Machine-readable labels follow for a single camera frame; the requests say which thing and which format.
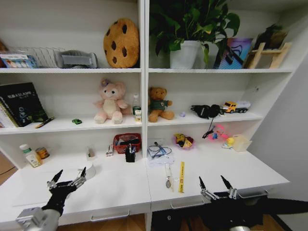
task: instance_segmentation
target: desk drawer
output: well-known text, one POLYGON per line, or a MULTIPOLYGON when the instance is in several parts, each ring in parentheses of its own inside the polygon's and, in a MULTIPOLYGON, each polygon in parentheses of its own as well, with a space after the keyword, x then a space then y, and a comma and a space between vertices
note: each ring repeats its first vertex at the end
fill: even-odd
POLYGON ((151 204, 121 206, 107 209, 96 209, 85 212, 63 214, 59 219, 59 225, 81 223, 87 221, 103 221, 117 218, 124 218, 128 215, 148 213, 151 211, 151 204))
POLYGON ((209 203, 209 201, 203 198, 201 195, 200 196, 198 195, 198 196, 183 197, 173 200, 152 202, 151 210, 154 212, 166 209, 181 209, 181 208, 200 206, 204 205, 205 203, 209 203))

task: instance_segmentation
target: drawer handle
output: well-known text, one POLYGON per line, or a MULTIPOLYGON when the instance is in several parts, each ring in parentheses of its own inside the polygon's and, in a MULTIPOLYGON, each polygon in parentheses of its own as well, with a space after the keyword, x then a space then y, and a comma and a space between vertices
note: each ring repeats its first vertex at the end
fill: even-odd
POLYGON ((126 218, 128 216, 129 216, 129 211, 127 214, 115 216, 115 217, 109 217, 109 218, 94 218, 94 216, 91 216, 91 221, 96 222, 96 221, 104 221, 104 220, 113 220, 113 219, 119 219, 119 218, 126 218))
POLYGON ((199 203, 199 204, 188 205, 188 206, 179 206, 179 207, 174 207, 174 206, 172 205, 172 203, 170 202, 170 205, 171 205, 171 208, 172 208, 172 209, 181 209, 181 208, 196 207, 196 206, 201 206, 201 205, 204 205, 204 204, 205 204, 205 202, 204 202, 203 199, 202 199, 202 202, 199 203))
POLYGON ((252 198, 252 197, 259 197, 259 196, 267 196, 269 195, 269 191, 264 190, 263 193, 259 193, 259 194, 255 194, 255 195, 251 195, 251 196, 242 196, 239 193, 237 193, 239 195, 239 197, 241 197, 242 199, 247 199, 247 198, 252 198))

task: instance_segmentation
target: wooden stand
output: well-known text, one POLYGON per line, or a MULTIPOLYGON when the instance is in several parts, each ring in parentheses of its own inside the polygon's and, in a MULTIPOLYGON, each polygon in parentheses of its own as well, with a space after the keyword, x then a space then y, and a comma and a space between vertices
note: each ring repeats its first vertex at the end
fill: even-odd
POLYGON ((261 55, 263 54, 271 54, 273 55, 271 64, 270 64, 270 69, 278 68, 280 66, 280 63, 283 61, 285 55, 288 53, 292 43, 291 42, 286 42, 284 46, 280 50, 263 50, 265 43, 262 42, 260 43, 260 46, 258 50, 251 51, 248 55, 249 56, 254 56, 253 58, 249 58, 247 68, 248 69, 255 69, 257 64, 260 61, 261 55))

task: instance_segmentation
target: toy truck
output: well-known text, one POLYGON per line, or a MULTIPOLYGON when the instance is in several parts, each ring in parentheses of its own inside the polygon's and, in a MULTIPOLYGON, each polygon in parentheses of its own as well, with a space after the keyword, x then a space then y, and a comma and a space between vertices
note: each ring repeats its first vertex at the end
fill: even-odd
POLYGON ((237 101, 236 103, 232 101, 226 101, 225 104, 222 106, 222 109, 224 110, 224 112, 230 114, 234 112, 245 113, 248 111, 250 105, 251 103, 248 101, 237 101))

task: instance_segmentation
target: chocolate chip cookie plush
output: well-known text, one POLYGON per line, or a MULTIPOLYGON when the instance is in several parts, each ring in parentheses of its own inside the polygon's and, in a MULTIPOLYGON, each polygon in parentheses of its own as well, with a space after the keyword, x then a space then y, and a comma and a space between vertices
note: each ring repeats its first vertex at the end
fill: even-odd
POLYGON ((128 18, 120 18, 112 24, 104 37, 106 59, 114 68, 133 67, 139 58, 139 32, 128 18))

